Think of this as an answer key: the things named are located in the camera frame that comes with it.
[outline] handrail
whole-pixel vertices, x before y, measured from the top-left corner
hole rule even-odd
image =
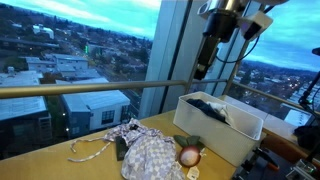
[[[265,92],[259,91],[259,90],[257,90],[257,89],[251,88],[251,87],[249,87],[249,86],[246,86],[246,85],[243,85],[243,84],[240,84],[240,83],[232,82],[232,84],[237,85],[237,86],[240,86],[240,87],[242,87],[242,88],[244,88],[244,89],[247,89],[247,90],[249,90],[249,91],[252,91],[252,92],[254,92],[254,93],[257,93],[257,94],[266,96],[267,98],[277,100],[277,101],[279,101],[279,102],[288,104],[288,105],[290,105],[290,106],[293,106],[293,107],[295,107],[295,108],[298,108],[298,109],[301,109],[301,110],[304,111],[304,109],[303,109],[302,106],[300,106],[299,104],[296,104],[296,103],[294,103],[294,102],[290,102],[290,101],[287,101],[287,100],[285,100],[285,99],[279,98],[279,97],[277,97],[277,96],[274,96],[274,95],[271,95],[271,94],[267,94],[267,93],[265,93]]]
[[[148,88],[159,86],[185,86],[187,82],[182,80],[172,81],[125,81],[109,82],[96,84],[48,84],[38,86],[11,86],[0,88],[0,99],[31,97],[31,96],[50,96],[70,93],[108,91],[133,88]]]
[[[209,83],[218,83],[218,82],[228,82],[227,79],[203,79],[201,81],[192,81],[192,84],[209,84]]]

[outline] table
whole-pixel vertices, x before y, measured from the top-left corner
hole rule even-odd
[[[174,111],[141,120],[141,123],[149,128],[156,128],[166,136],[184,135],[181,129],[172,122]],[[92,139],[102,137],[106,131],[81,137],[80,139]],[[39,149],[30,153],[0,161],[0,179],[3,180],[64,180],[64,179],[123,179],[120,170],[122,162],[116,160],[115,144],[110,146],[98,157],[82,163],[67,161],[67,158],[80,159],[92,155],[100,150],[105,142],[95,141],[91,143],[77,143],[77,153],[70,150],[72,141]],[[176,144],[177,152],[181,147]],[[200,170],[199,180],[223,180],[230,179],[235,167],[222,159],[214,152],[206,149],[207,156],[203,157],[198,164]]]

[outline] sky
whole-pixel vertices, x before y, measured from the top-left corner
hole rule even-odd
[[[161,0],[1,0],[93,27],[152,38]]]
[[[320,56],[311,53],[320,47],[319,7],[319,0],[290,0],[273,8],[268,13],[273,24],[261,35],[246,60],[320,71]]]
[[[153,39],[161,0],[1,0],[74,22]],[[280,67],[318,72],[320,0],[290,0],[268,13],[273,24],[246,58]]]

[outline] white plastic bin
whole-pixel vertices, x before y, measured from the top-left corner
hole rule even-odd
[[[205,115],[200,109],[187,103],[188,99],[227,105],[235,128]],[[200,136],[207,148],[236,167],[241,165],[257,145],[263,126],[262,119],[203,92],[179,97],[173,123],[189,135]]]

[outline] mechanical arm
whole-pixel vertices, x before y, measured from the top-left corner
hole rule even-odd
[[[254,0],[264,5],[275,6],[288,0]],[[250,16],[242,16],[251,0],[208,0],[198,10],[198,15],[206,19],[203,31],[205,40],[198,55],[195,79],[203,79],[218,52],[219,43],[229,42],[233,31],[240,28],[242,36],[249,41],[257,38],[271,24],[272,19],[258,11]]]

